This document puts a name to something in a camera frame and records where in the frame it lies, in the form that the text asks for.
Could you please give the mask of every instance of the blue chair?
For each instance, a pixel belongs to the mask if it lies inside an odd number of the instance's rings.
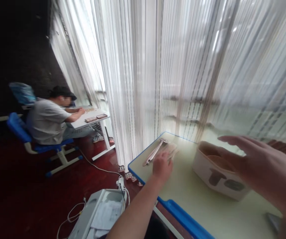
[[[50,150],[55,150],[57,152],[57,155],[49,158],[49,160],[54,160],[59,158],[62,165],[57,167],[56,169],[47,172],[46,176],[50,177],[52,176],[54,173],[64,169],[65,167],[75,163],[76,161],[82,159],[83,157],[80,155],[77,158],[71,160],[71,161],[67,161],[66,158],[66,154],[73,152],[75,150],[78,150],[78,147],[69,149],[67,151],[64,150],[64,147],[66,146],[66,144],[69,143],[73,143],[73,139],[67,139],[62,141],[61,144],[55,144],[55,145],[40,145],[40,144],[36,144],[34,147],[34,150],[31,147],[31,142],[32,142],[32,137],[30,136],[30,134],[27,131],[27,127],[25,125],[25,123],[20,119],[20,117],[17,115],[17,113],[11,113],[9,115],[9,119],[7,120],[7,125],[10,128],[10,130],[24,143],[24,147],[26,149],[26,151],[30,154],[39,154],[39,153],[44,153],[44,152],[48,152]]]

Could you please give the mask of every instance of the desk leg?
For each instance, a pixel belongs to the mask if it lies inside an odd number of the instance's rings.
[[[101,157],[102,155],[106,154],[108,151],[110,151],[111,149],[115,148],[115,145],[110,147],[110,143],[109,143],[109,139],[107,137],[106,131],[105,131],[105,125],[104,125],[104,120],[99,121],[99,124],[101,126],[102,129],[102,133],[103,133],[103,137],[104,137],[104,142],[106,145],[106,150],[102,151],[101,153],[99,153],[98,155],[94,156],[92,158],[92,160],[96,160],[97,158]]]
[[[166,217],[155,206],[153,211],[158,215],[161,221],[168,227],[168,229],[176,236],[177,239],[184,239],[182,235],[173,227],[173,225],[166,219]]]

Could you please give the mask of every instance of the black cap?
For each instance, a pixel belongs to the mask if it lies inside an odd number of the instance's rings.
[[[58,97],[58,96],[64,96],[64,97],[71,97],[71,100],[75,101],[76,96],[67,88],[64,86],[55,86],[53,90],[49,90],[50,97]]]

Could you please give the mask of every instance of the blue desk edge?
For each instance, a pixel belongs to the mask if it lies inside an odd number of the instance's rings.
[[[169,132],[163,132],[156,140],[158,140],[164,133]],[[148,147],[146,147],[135,159],[137,159]],[[136,173],[131,169],[131,163],[135,160],[133,159],[129,165],[128,169],[130,173],[132,173],[142,184],[145,184],[145,182],[138,176]],[[175,219],[194,237],[198,239],[214,239],[214,237],[205,230],[197,221],[195,221],[188,213],[186,213],[176,202],[173,200],[163,201],[160,197],[157,198],[157,200],[162,204],[162,206],[169,211]]]

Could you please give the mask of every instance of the red floor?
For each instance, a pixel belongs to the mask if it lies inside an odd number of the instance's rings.
[[[91,138],[76,140],[88,159],[101,152],[104,142],[91,143]],[[42,238],[54,239],[58,227],[66,220],[75,204],[83,197],[101,189],[115,189],[118,175],[105,173],[91,166],[85,159],[46,178],[45,173],[59,165],[56,160],[47,163],[45,159],[54,153],[28,154],[16,138],[0,142],[0,238]],[[79,151],[67,155],[73,159]],[[118,170],[115,149],[97,159],[94,164],[109,171]],[[138,182],[126,180],[125,186],[133,199],[139,192]],[[166,212],[158,208],[183,235],[190,238],[182,226]],[[82,209],[76,208],[72,215]],[[59,238],[68,237],[73,223],[66,223],[60,230]]]

